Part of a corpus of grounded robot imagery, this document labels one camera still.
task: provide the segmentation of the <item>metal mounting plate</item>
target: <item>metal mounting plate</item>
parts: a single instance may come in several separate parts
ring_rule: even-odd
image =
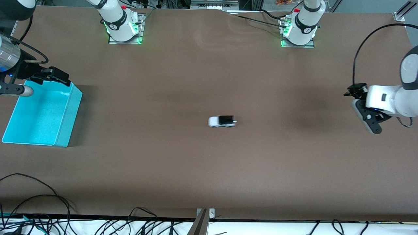
[[[398,17],[396,16],[396,14],[397,14],[397,12],[392,13],[392,15],[393,15],[393,19],[394,19],[395,21],[397,21],[397,22],[405,21],[405,17],[398,18]]]
[[[202,210],[202,208],[197,208],[196,210],[196,217],[199,216],[200,211]],[[209,208],[209,219],[213,219],[215,218],[215,208]]]

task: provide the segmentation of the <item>cable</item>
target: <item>cable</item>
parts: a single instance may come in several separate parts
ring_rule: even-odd
[[[268,16],[270,16],[273,19],[280,20],[280,17],[274,16],[274,15],[270,14],[268,11],[266,11],[264,9],[261,9],[259,11],[266,13]]]
[[[145,207],[135,207],[134,209],[132,209],[131,213],[129,214],[129,217],[133,214],[134,210],[136,210],[136,209],[140,209],[143,212],[148,213],[150,215],[153,215],[155,218],[158,218],[158,216],[156,214],[152,213],[150,210],[148,210]]]
[[[303,3],[303,1],[301,1],[300,3],[298,3],[295,7],[293,7],[293,9],[291,10],[291,12],[293,12],[296,9],[296,7],[298,7],[301,3]]]
[[[130,6],[130,7],[133,7],[133,8],[137,8],[137,7],[135,7],[134,5],[132,5],[132,4],[130,4],[130,3],[125,3],[125,2],[123,2],[122,0],[119,0],[121,3],[123,3],[123,4],[125,4],[125,5],[128,5],[128,6]]]
[[[404,27],[410,27],[410,28],[415,28],[415,29],[418,29],[418,26],[416,26],[416,25],[412,25],[412,24],[402,24],[402,23],[394,23],[394,24],[388,24],[388,25],[384,25],[384,26],[381,26],[381,27],[378,27],[377,29],[375,29],[373,32],[371,32],[363,41],[362,41],[362,43],[360,44],[360,46],[359,46],[359,48],[357,49],[357,52],[356,52],[356,54],[355,54],[355,56],[354,56],[354,61],[353,61],[353,78],[352,78],[352,82],[353,82],[353,85],[356,83],[356,62],[357,62],[357,56],[359,55],[359,52],[360,52],[360,49],[363,47],[363,45],[364,45],[364,43],[366,43],[366,41],[374,34],[374,33],[376,33],[377,31],[379,31],[379,30],[381,30],[381,29],[383,29],[383,28],[387,28],[387,27],[391,27],[391,26],[404,26]],[[412,127],[413,126],[413,119],[412,119],[412,117],[410,117],[410,125],[406,125],[406,124],[404,124],[403,123],[403,121],[399,118],[399,117],[396,117],[397,118],[397,120],[399,121],[399,123],[402,125],[402,126],[404,126],[404,127],[407,127],[407,128],[410,128],[410,127]]]
[[[388,25],[384,25],[381,27],[378,27],[377,29],[375,29],[373,32],[371,32],[364,40],[363,42],[360,44],[359,48],[357,49],[356,55],[354,56],[354,61],[353,61],[353,85],[356,83],[355,82],[355,72],[356,72],[356,60],[357,60],[357,56],[359,55],[360,49],[363,47],[364,43],[367,41],[367,39],[369,39],[374,33],[376,33],[377,31],[383,29],[383,28],[387,28],[387,27],[391,27],[391,26],[405,26],[405,27],[411,27],[411,28],[416,28],[418,29],[418,26],[416,25],[411,25],[411,24],[402,24],[402,23],[394,23],[394,24],[388,24]]]
[[[245,17],[245,16],[240,16],[240,15],[235,15],[235,16],[240,17],[240,18],[244,18],[244,19],[247,19],[247,20],[257,21],[257,22],[260,22],[260,23],[263,23],[263,24],[267,24],[267,25],[273,25],[273,26],[276,26],[276,27],[279,27],[279,28],[285,28],[286,27],[284,25],[277,25],[277,24],[273,24],[273,23],[269,23],[269,22],[265,22],[265,21],[261,21],[261,20],[256,20],[256,19],[248,18],[248,17]]]
[[[41,181],[41,180],[39,180],[39,179],[37,179],[37,178],[35,178],[33,176],[29,176],[29,175],[22,174],[22,173],[14,173],[14,174],[7,175],[7,176],[1,178],[0,181],[4,180],[4,179],[6,179],[6,178],[8,178],[10,176],[14,176],[14,175],[20,175],[20,176],[24,176],[24,177],[27,177],[27,178],[30,178],[30,179],[34,179],[34,180],[42,183],[43,185],[47,186],[54,194],[53,195],[52,194],[40,194],[40,195],[36,195],[36,196],[33,196],[33,197],[29,197],[28,199],[26,199],[23,202],[21,202],[18,206],[16,206],[10,214],[13,214],[13,212],[17,211],[22,204],[24,204],[25,202],[27,202],[27,201],[29,201],[29,200],[31,200],[33,198],[37,198],[37,197],[56,197],[67,208],[67,225],[65,226],[65,229],[64,229],[64,235],[66,235],[66,230],[67,230],[68,227],[70,227],[70,229],[74,232],[74,230],[73,230],[73,228],[71,227],[71,224],[70,224],[70,216],[71,216],[70,208],[71,208],[71,205],[70,205],[70,203],[68,202],[68,200],[65,197],[59,196],[57,194],[57,192],[51,186],[49,186],[48,184],[44,183],[43,181]]]
[[[320,220],[317,220],[317,221],[316,221],[315,226],[312,228],[311,232],[310,232],[308,235],[312,235],[312,234],[314,233],[314,231],[315,231],[316,227],[318,227],[318,225],[319,225],[319,223],[320,223],[320,222],[321,222]]]
[[[4,179],[7,179],[7,178],[9,178],[10,176],[17,176],[17,175],[19,175],[19,176],[24,176],[24,177],[27,177],[27,178],[30,178],[30,179],[34,179],[34,180],[36,180],[36,181],[38,181],[39,183],[41,183],[41,184],[43,184],[43,185],[45,185],[45,186],[47,186],[54,194],[57,194],[56,193],[56,191],[51,187],[51,186],[49,186],[48,184],[46,184],[45,182],[43,182],[42,180],[40,180],[40,179],[38,179],[38,178],[35,178],[35,177],[33,177],[33,176],[30,176],[30,175],[26,175],[26,174],[22,174],[22,173],[13,173],[13,174],[10,174],[10,175],[7,175],[7,176],[5,176],[5,177],[3,177],[3,178],[1,178],[0,179],[0,182],[2,181],[2,180],[4,180]]]
[[[336,5],[334,5],[331,9],[331,12],[334,13],[335,10],[337,10],[337,8],[340,6],[340,4],[342,3],[343,0],[339,0],[339,2],[335,3]]]
[[[125,4],[125,5],[130,6],[130,7],[133,7],[133,8],[138,8],[138,7],[135,7],[134,5],[132,5],[132,4],[130,4],[130,3],[125,3],[125,2],[123,2],[122,0],[119,0],[119,1],[120,1],[121,3],[123,3],[123,4]],[[140,4],[140,5],[142,5],[142,6],[144,6],[144,8],[145,8],[145,5],[144,5],[143,3],[139,3],[139,2],[136,2],[136,3],[137,3],[137,4]],[[157,9],[156,7],[151,6],[151,5],[147,5],[147,7]]]
[[[338,231],[337,228],[335,228],[334,222],[338,222],[341,228],[341,232]],[[334,228],[335,231],[337,231],[337,233],[339,233],[340,235],[344,235],[344,229],[342,228],[341,222],[339,220],[336,220],[336,219],[332,220],[332,227]]]
[[[363,228],[363,230],[360,232],[360,235],[363,235],[363,233],[366,231],[367,227],[369,226],[369,221],[366,221],[366,226]]]
[[[174,227],[174,226],[176,226],[176,225],[178,225],[178,224],[184,223],[184,222],[192,222],[192,221],[194,221],[194,220],[185,220],[185,221],[181,221],[181,222],[178,222],[178,223],[174,224],[174,225],[173,225],[173,227]],[[164,231],[166,231],[166,230],[167,230],[167,229],[169,229],[169,228],[171,228],[171,226],[170,226],[170,227],[167,227],[167,228],[165,228],[165,229],[163,229],[163,230],[162,230],[162,231],[160,231],[157,235],[161,235]]]
[[[17,44],[22,44],[22,45],[24,45],[24,46],[28,47],[29,49],[31,49],[32,51],[34,51],[34,52],[36,52],[36,53],[40,54],[40,55],[41,55],[41,56],[45,59],[45,61],[42,61],[42,62],[41,62],[41,64],[46,64],[46,63],[48,63],[48,62],[49,62],[48,57],[46,57],[46,55],[44,55],[42,52],[38,51],[36,48],[34,48],[34,47],[32,47],[32,46],[30,46],[30,45],[28,45],[28,44],[26,44],[26,43],[22,42],[21,40],[16,39],[16,38],[14,38],[14,37],[10,36],[10,35],[4,34],[3,32],[0,32],[0,34],[1,34],[1,35],[3,35],[3,36],[5,36],[6,38],[8,38],[8,39],[10,39],[10,40],[12,40],[12,41],[14,41],[14,42],[16,42]]]
[[[248,1],[244,4],[244,6],[241,8],[241,10],[243,10],[243,9],[245,8],[245,6],[246,6],[249,2],[250,2],[250,0],[248,0]]]
[[[30,234],[31,234],[31,232],[32,232],[32,230],[33,230],[33,228],[34,228],[34,227],[35,227],[35,221],[33,221],[32,228],[31,228],[31,230],[29,230],[28,235],[30,235]]]
[[[29,32],[29,29],[31,28],[31,26],[32,26],[32,21],[33,21],[33,15],[31,15],[31,17],[29,18],[29,23],[28,23],[28,26],[26,27],[26,30],[25,30],[25,32],[23,33],[23,35],[20,37],[20,41],[23,41],[23,39],[26,37],[26,35],[28,34],[28,32]]]
[[[409,118],[409,121],[410,121],[410,124],[409,124],[409,125],[404,124],[404,123],[403,123],[403,121],[400,119],[400,117],[396,117],[396,119],[399,121],[399,123],[400,123],[401,125],[403,125],[403,126],[404,126],[404,127],[406,127],[406,128],[411,128],[411,127],[413,126],[413,124],[414,124],[414,120],[413,120],[413,118],[412,118],[412,117],[410,117],[410,118]]]

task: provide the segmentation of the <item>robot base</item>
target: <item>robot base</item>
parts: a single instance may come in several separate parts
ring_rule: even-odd
[[[289,27],[289,19],[290,19],[290,15],[287,15],[286,18],[280,19],[278,20],[279,25],[284,25],[286,26],[286,28],[280,28],[280,37],[281,37],[281,45],[282,47],[294,47],[294,48],[314,48],[314,40],[311,39],[307,44],[305,45],[296,45],[293,44],[289,41],[289,39],[287,39],[284,36],[284,32],[286,30],[288,30]]]
[[[138,34],[133,36],[130,40],[119,42],[114,40],[110,34],[109,34],[109,44],[124,44],[124,45],[138,45],[142,44],[142,39],[144,36],[144,29],[145,29],[145,21],[146,14],[140,14],[138,13],[138,25],[135,27],[138,27]]]
[[[294,47],[294,48],[314,48],[314,41],[311,39],[307,44],[305,45],[296,45],[289,41],[289,39],[283,37],[283,34],[280,34],[281,36],[281,45],[282,47]]]

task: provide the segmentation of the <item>white toy car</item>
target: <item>white toy car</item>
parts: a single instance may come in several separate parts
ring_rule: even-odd
[[[208,119],[210,127],[234,127],[237,121],[234,116],[216,116]]]

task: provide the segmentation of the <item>metal cylinder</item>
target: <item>metal cylinder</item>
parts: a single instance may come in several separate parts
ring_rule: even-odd
[[[0,72],[7,71],[19,62],[20,48],[0,35]]]

